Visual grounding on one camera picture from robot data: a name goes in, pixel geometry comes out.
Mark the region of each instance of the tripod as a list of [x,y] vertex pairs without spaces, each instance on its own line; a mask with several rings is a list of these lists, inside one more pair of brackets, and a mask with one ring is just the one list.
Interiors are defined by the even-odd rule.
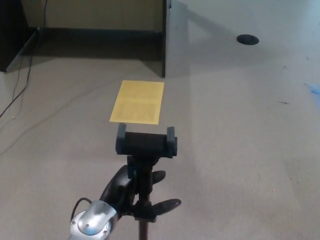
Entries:
[[126,125],[118,127],[115,150],[127,155],[124,165],[104,189],[100,200],[90,204],[88,210],[71,220],[69,240],[106,240],[123,216],[133,216],[139,221],[139,240],[148,240],[149,223],[157,216],[170,212],[181,204],[170,199],[152,205],[150,194],[153,185],[162,181],[165,171],[153,172],[160,158],[172,159],[177,155],[174,127],[166,135],[126,132]]

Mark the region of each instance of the paper sheet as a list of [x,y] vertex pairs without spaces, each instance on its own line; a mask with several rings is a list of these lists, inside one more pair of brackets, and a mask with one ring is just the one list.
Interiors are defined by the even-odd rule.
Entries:
[[122,81],[110,122],[159,124],[164,82]]

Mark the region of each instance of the beige wall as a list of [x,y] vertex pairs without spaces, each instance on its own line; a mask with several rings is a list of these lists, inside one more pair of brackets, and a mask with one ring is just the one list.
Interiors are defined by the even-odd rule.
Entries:
[[[45,0],[22,0],[31,27],[43,24]],[[162,30],[162,0],[48,0],[46,27]]]

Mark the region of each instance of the black cable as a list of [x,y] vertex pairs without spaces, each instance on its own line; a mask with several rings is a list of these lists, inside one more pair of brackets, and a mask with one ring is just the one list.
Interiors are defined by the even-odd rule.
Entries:
[[0,114],[0,118],[6,113],[6,111],[11,107],[11,105],[14,104],[14,102],[24,93],[24,91],[28,87],[28,84],[30,82],[30,72],[31,72],[31,67],[32,67],[32,61],[34,59],[35,50],[38,49],[39,46],[40,46],[40,43],[41,43],[42,37],[43,37],[43,33],[44,33],[44,28],[46,26],[47,4],[48,4],[48,0],[45,0],[44,10],[43,10],[43,25],[42,25],[42,29],[40,29],[40,35],[39,35],[38,42],[37,42],[35,48],[32,51],[32,54],[31,54],[31,58],[30,58],[30,62],[29,62],[29,70],[28,70],[28,74],[27,74],[27,77],[26,77],[26,84],[25,84],[24,88],[22,89],[22,91],[3,110],[3,112]]
[[76,204],[74,205],[74,207],[73,207],[73,210],[72,210],[72,213],[71,213],[70,222],[72,221],[72,219],[74,219],[76,210],[77,210],[79,204],[80,204],[82,201],[87,201],[89,204],[92,204],[92,201],[91,201],[89,198],[86,198],[86,197],[80,198],[80,199],[76,202]]

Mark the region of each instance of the phone holder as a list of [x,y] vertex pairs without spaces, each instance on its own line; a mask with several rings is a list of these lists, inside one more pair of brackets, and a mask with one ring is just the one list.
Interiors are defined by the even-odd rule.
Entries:
[[126,132],[126,125],[118,127],[115,150],[118,155],[127,155],[128,178],[134,182],[134,194],[139,198],[128,215],[139,221],[139,239],[148,239],[148,223],[155,223],[157,216],[170,212],[181,204],[179,199],[170,199],[155,205],[150,201],[153,184],[162,181],[165,171],[152,172],[160,158],[177,156],[178,139],[175,128],[168,127],[166,134]]

